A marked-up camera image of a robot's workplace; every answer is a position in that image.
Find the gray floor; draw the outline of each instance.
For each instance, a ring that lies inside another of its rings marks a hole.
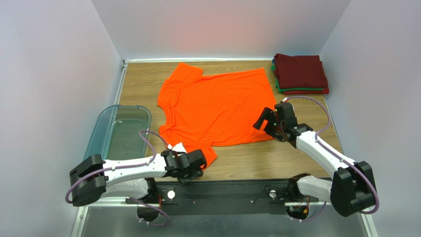
[[[320,206],[311,206],[310,214]],[[136,207],[90,207],[84,237],[366,237],[360,214],[344,218],[328,205],[308,223],[280,215],[173,216],[166,227],[140,224]]]

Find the wooden table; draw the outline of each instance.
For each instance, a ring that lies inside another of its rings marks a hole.
[[[285,95],[277,92],[275,77],[270,71],[270,61],[220,61],[188,62],[187,64],[203,69],[203,75],[239,72],[264,68],[277,101]],[[130,63],[127,67],[120,98],[121,105],[142,105],[152,114],[151,131],[165,123],[164,111],[157,105],[158,95],[163,82],[171,75],[178,63]],[[322,95],[311,95],[326,104]],[[327,123],[323,110],[314,102],[305,99],[290,101],[295,108],[298,123],[306,123],[315,131]],[[340,150],[333,126],[321,134],[331,146]],[[165,149],[159,138],[150,135],[149,141],[157,151]],[[200,180],[235,180],[290,178],[304,172],[316,177],[327,177],[327,173],[304,152],[294,149],[289,143],[275,140],[241,144],[229,147],[213,147],[218,158],[205,170]],[[146,155],[152,155],[150,149]]]

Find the plastic bin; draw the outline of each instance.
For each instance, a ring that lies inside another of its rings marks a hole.
[[[140,138],[139,131],[149,130],[150,126],[151,113],[143,106],[106,108],[98,117],[85,159],[93,154],[110,160],[144,157],[147,144]]]

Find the orange t-shirt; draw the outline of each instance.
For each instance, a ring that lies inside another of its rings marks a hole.
[[[266,141],[253,128],[264,107],[276,104],[263,68],[202,76],[201,68],[180,63],[164,82],[158,105],[167,117],[159,133],[187,152],[202,149],[208,166],[217,157],[212,146]]]

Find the white wall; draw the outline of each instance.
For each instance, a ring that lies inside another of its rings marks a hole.
[[[319,54],[349,0],[93,0],[123,59]]]
[[[379,236],[419,236],[421,2],[352,0],[321,53],[346,155],[374,169]]]
[[[64,201],[122,62],[92,3],[0,3],[0,236],[69,236]]]

